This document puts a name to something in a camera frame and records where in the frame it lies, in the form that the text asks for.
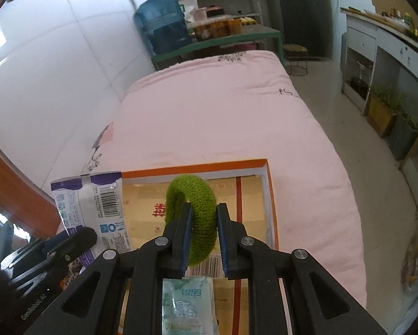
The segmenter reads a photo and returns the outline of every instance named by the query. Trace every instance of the red chinese character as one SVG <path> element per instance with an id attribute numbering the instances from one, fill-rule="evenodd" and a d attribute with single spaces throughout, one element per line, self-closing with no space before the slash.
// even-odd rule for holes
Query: red chinese character
<path id="1" fill-rule="evenodd" d="M 166 215 L 166 206 L 163 203 L 156 204 L 152 216 L 164 217 Z"/>

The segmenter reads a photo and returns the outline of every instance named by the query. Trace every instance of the green tissue packet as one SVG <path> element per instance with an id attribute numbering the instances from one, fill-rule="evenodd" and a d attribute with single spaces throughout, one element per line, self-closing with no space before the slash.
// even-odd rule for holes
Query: green tissue packet
<path id="1" fill-rule="evenodd" d="M 164 279 L 163 335 L 219 335 L 212 278 Z"/>

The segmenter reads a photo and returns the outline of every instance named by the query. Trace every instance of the green fuzzy ring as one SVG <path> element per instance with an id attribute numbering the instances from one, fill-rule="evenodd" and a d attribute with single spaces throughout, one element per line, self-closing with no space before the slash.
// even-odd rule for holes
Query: green fuzzy ring
<path id="1" fill-rule="evenodd" d="M 204 261 L 216 240 L 216 200 L 210 186 L 199 176 L 182 174 L 170 183 L 166 195 L 166 223 L 179 218 L 186 199 L 192 205 L 193 232 L 189 266 Z"/>

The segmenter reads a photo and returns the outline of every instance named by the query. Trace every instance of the tissue packet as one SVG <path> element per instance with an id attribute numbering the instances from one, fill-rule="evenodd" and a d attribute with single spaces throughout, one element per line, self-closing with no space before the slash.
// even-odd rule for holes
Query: tissue packet
<path id="1" fill-rule="evenodd" d="M 164 279 L 163 335 L 219 335 L 212 278 Z"/>
<path id="2" fill-rule="evenodd" d="M 87 267 L 106 249 L 131 250 L 122 210 L 122 173 L 85 174 L 51 182 L 52 195 L 67 232 L 87 226 L 97 243 L 81 257 Z"/>

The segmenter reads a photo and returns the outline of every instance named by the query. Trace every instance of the white and purple package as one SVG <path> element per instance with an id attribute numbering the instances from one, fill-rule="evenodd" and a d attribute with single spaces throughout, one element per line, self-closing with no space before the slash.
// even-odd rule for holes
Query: white and purple package
<path id="1" fill-rule="evenodd" d="M 97 243 L 80 259 L 89 266 L 106 249 L 131 250 L 122 209 L 120 171 L 85 174 L 51 182 L 52 195 L 69 234 L 87 226 L 97 233 Z"/>

